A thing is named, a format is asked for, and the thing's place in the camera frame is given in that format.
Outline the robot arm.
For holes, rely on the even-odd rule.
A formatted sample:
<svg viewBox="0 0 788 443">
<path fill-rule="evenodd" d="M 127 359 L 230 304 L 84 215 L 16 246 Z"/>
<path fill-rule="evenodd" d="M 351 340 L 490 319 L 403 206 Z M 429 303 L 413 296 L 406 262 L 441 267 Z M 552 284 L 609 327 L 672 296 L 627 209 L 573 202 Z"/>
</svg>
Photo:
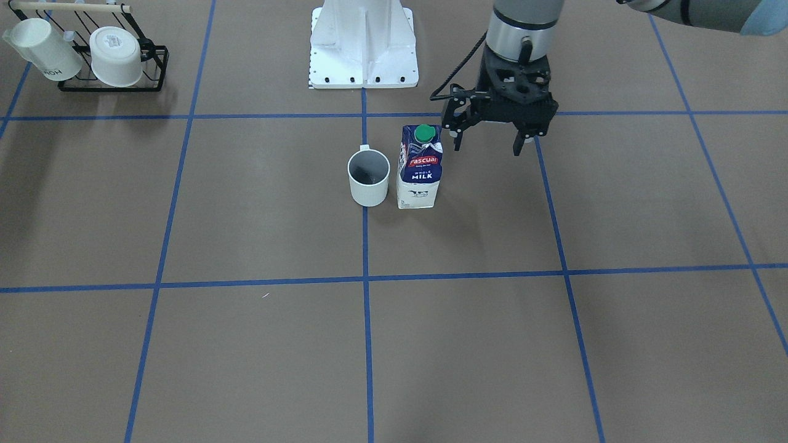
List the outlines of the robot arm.
<svg viewBox="0 0 788 443">
<path fill-rule="evenodd" d="M 548 52 L 562 1 L 495 1 L 482 49 L 480 73 L 470 89 L 445 81 L 441 125 L 460 149 L 464 133 L 481 122 L 514 124 L 513 151 L 548 132 L 559 105 L 549 90 Z M 629 8 L 688 27 L 745 36 L 771 36 L 786 28 L 785 1 L 628 1 Z"/>
</svg>

